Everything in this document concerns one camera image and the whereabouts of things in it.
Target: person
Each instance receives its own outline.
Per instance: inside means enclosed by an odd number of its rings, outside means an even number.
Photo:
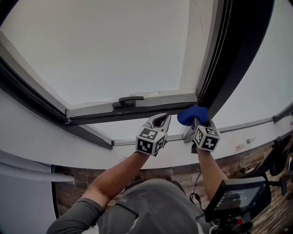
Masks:
[[[193,115],[202,122],[202,113],[196,108]],[[197,153],[205,191],[211,200],[227,177],[208,151],[197,149]],[[47,234],[209,233],[214,224],[205,222],[204,212],[170,179],[151,179],[127,187],[148,158],[135,152],[100,174],[82,197],[51,224]],[[106,209],[125,187],[121,200]]]

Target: fiducial marker cube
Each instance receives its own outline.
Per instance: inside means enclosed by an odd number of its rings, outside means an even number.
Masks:
[[[193,137],[196,146],[199,149],[214,151],[220,141],[220,132],[213,128],[207,128],[198,125]]]
[[[151,128],[141,127],[136,135],[136,151],[156,156],[168,135]]]

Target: forearm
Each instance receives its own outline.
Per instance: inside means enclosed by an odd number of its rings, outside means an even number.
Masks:
[[[108,203],[131,182],[148,158],[149,155],[134,153],[116,166],[100,174],[89,186],[83,197],[89,197],[89,191],[96,189],[103,195],[103,203]]]
[[[197,153],[201,166],[202,178],[206,194],[209,200],[211,200],[214,197],[222,180],[227,180],[228,178],[221,171],[216,161],[209,152],[198,149]]]

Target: black window handle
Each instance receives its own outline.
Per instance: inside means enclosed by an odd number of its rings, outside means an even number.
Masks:
[[[117,108],[126,108],[126,107],[135,107],[136,100],[144,100],[143,96],[130,96],[130,97],[121,97],[118,102],[112,104],[114,109]]]

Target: bottle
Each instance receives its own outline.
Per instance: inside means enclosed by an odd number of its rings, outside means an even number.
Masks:
[[[254,142],[255,139],[256,139],[256,137],[246,139],[244,141],[244,143],[241,143],[241,144],[237,145],[236,149],[242,149],[243,147],[247,146],[248,144]]]

